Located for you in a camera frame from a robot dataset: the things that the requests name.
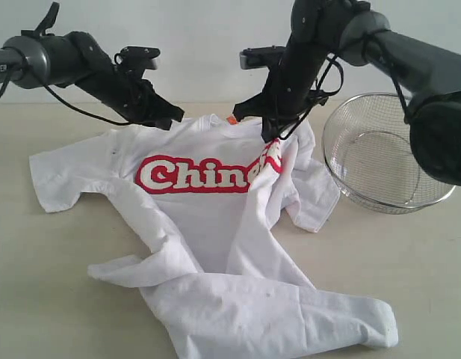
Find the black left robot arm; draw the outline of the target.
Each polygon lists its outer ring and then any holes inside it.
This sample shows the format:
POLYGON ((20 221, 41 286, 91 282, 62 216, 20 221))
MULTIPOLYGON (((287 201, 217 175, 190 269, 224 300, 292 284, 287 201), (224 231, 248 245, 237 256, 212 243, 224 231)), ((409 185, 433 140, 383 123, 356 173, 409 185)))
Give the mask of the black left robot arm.
POLYGON ((59 8, 57 2, 52 3, 35 29, 21 31, 0 48, 0 99, 9 84, 44 88, 66 107, 93 117, 52 89, 75 85, 121 116, 119 126, 168 130, 183 119, 183 110, 158 95, 143 77, 147 70, 156 70, 159 49, 127 46, 110 57, 87 32, 51 34, 59 8))

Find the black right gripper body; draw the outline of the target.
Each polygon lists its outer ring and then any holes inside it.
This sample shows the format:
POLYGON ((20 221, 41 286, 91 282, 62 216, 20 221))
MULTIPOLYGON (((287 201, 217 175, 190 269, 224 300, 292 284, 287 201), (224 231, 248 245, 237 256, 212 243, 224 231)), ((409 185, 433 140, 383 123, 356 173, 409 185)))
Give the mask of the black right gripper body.
POLYGON ((323 63, 308 63, 303 67, 283 63, 268 66, 258 116, 294 118, 305 111, 306 98, 322 66, 323 63))

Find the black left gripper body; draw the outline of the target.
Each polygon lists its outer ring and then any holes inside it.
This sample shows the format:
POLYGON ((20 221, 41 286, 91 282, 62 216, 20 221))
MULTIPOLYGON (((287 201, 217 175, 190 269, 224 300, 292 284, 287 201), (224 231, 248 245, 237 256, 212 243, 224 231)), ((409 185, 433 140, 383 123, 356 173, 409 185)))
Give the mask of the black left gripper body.
POLYGON ((115 74, 111 88, 110 107, 130 123, 141 123, 155 113, 158 95, 151 82, 132 76, 115 74))

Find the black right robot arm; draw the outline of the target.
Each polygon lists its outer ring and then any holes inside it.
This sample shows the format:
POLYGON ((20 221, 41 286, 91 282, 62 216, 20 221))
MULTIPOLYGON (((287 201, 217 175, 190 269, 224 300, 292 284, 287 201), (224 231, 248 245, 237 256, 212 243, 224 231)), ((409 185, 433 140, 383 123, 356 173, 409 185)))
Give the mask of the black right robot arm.
POLYGON ((262 119, 269 142, 291 133, 329 93, 321 87, 324 63, 371 64, 385 73, 402 99, 412 154, 430 177, 461 186, 461 55, 393 32, 366 1, 296 1, 285 46, 245 49, 241 67, 269 70, 262 92, 238 103, 236 120, 262 119))

